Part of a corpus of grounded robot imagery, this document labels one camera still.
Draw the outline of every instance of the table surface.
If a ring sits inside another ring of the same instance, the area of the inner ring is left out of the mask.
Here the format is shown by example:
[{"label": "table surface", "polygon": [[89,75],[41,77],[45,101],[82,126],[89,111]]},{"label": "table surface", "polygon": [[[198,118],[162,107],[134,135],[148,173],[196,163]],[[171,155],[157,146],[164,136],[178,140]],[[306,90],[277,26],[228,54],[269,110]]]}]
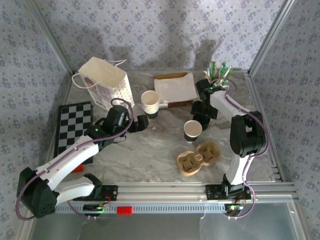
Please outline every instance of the table surface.
[{"label": "table surface", "polygon": [[[141,106],[141,94],[154,88],[153,75],[159,72],[128,72],[135,106],[135,116],[144,114]],[[195,82],[203,79],[203,73],[193,74]],[[235,74],[233,79],[237,92],[230,96],[249,110],[255,110],[243,73]],[[66,104],[91,101],[86,89],[72,85]],[[93,104],[93,121],[105,118],[108,111]],[[93,157],[93,164],[85,165],[84,172],[72,173],[66,180],[76,179],[85,173],[94,174],[103,183],[180,183],[201,182],[219,183],[228,170],[233,151],[230,147],[230,126],[228,120],[218,113],[217,120],[211,120],[207,130],[190,144],[184,139],[184,124],[192,119],[191,106],[160,109],[155,121],[150,122],[148,128],[142,132],[128,133],[124,142],[111,144]],[[177,156],[185,151],[195,151],[197,145],[211,140],[221,149],[221,159],[211,165],[202,166],[200,171],[192,176],[182,176],[176,166]],[[250,182],[273,182],[269,154],[256,157],[247,173]]]}]

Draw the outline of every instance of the purple cable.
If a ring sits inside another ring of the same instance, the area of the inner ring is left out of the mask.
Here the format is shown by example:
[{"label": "purple cable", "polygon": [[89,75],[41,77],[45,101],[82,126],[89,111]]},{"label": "purple cable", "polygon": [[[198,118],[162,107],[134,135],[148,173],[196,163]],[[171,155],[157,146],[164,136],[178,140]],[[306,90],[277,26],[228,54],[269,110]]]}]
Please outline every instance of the purple cable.
[{"label": "purple cable", "polygon": [[[220,79],[218,79],[218,80],[222,80],[222,79],[231,82],[231,83],[234,85],[235,90],[238,89],[237,85],[236,85],[232,80],[227,79],[227,78],[220,78]],[[269,137],[269,134],[268,134],[268,130],[266,129],[266,127],[264,126],[264,124],[263,124],[256,116],[252,115],[250,112],[248,112],[248,111],[242,109],[241,107],[239,107],[238,105],[234,104],[234,103],[229,99],[229,91],[230,91],[230,90],[228,89],[228,90],[225,92],[225,94],[224,94],[225,100],[226,100],[231,106],[235,107],[235,108],[238,109],[239,111],[241,111],[241,112],[249,115],[251,118],[253,118],[253,119],[262,127],[262,129],[263,129],[263,131],[264,131],[264,133],[265,133],[265,135],[266,135],[266,146],[265,146],[265,149],[264,149],[262,152],[260,152],[260,153],[256,153],[256,154],[254,154],[254,155],[250,155],[249,158],[248,158],[248,160],[247,160],[247,162],[246,162],[245,165],[244,165],[244,168],[243,168],[242,181],[243,181],[243,184],[251,190],[252,195],[253,195],[253,200],[252,200],[252,205],[251,205],[250,209],[249,209],[245,214],[243,214],[243,215],[241,215],[241,216],[234,216],[234,217],[230,216],[230,218],[240,219],[240,218],[246,217],[246,216],[252,211],[252,209],[254,208],[254,205],[255,205],[255,200],[256,200],[256,193],[255,193],[254,189],[252,188],[252,186],[250,186],[250,185],[246,182],[246,175],[247,175],[247,172],[248,172],[248,170],[249,170],[249,164],[250,164],[250,162],[252,161],[252,160],[251,160],[252,158],[261,156],[261,155],[265,154],[265,153],[269,150],[270,137]]]},{"label": "purple cable", "polygon": [[[111,103],[112,106],[114,105],[113,102],[116,101],[116,100],[120,100],[120,101],[124,102],[125,104],[128,105],[128,107],[129,107],[129,109],[130,109],[131,119],[130,119],[130,122],[129,122],[128,126],[126,126],[121,132],[119,132],[119,133],[117,133],[117,134],[115,134],[115,135],[113,135],[113,136],[107,136],[107,137],[97,138],[97,139],[93,139],[93,140],[90,140],[90,141],[86,141],[86,142],[84,142],[84,143],[81,143],[79,146],[73,148],[71,151],[67,152],[64,156],[62,156],[58,161],[56,161],[56,162],[53,163],[51,166],[49,166],[49,167],[47,168],[47,171],[50,171],[52,168],[54,168],[56,165],[58,165],[58,164],[61,163],[64,159],[66,159],[69,155],[71,155],[72,153],[78,151],[79,148],[82,148],[82,147],[84,147],[84,146],[86,146],[86,145],[88,145],[88,144],[91,144],[91,143],[96,143],[96,142],[100,142],[100,141],[116,139],[116,138],[120,137],[122,134],[126,133],[126,131],[130,128],[131,124],[134,122],[134,119],[135,119],[135,117],[134,117],[134,110],[133,110],[131,104],[130,104],[128,101],[126,101],[126,100],[124,100],[124,99],[122,99],[122,98],[118,98],[118,97],[117,97],[117,98],[113,98],[113,99],[111,100],[110,103]],[[47,171],[42,171],[42,172],[38,173],[37,175],[35,175],[33,178],[31,178],[31,179],[23,186],[23,188],[21,189],[20,193],[18,194],[18,197],[17,197],[16,202],[15,202],[15,214],[17,215],[17,217],[18,217],[19,219],[21,219],[21,220],[23,220],[23,221],[28,221],[28,220],[31,220],[31,219],[33,219],[33,218],[35,217],[35,216],[31,216],[31,217],[24,217],[24,216],[22,216],[21,213],[20,213],[20,211],[19,211],[19,203],[20,203],[21,198],[22,198],[22,196],[24,195],[27,187],[28,187],[34,180],[36,180],[38,177],[40,177],[40,176],[42,176],[43,174],[47,173]],[[78,213],[78,214],[81,215],[81,213],[75,211],[75,209],[74,209],[73,207],[71,207],[71,209],[72,209],[75,213]]]}]

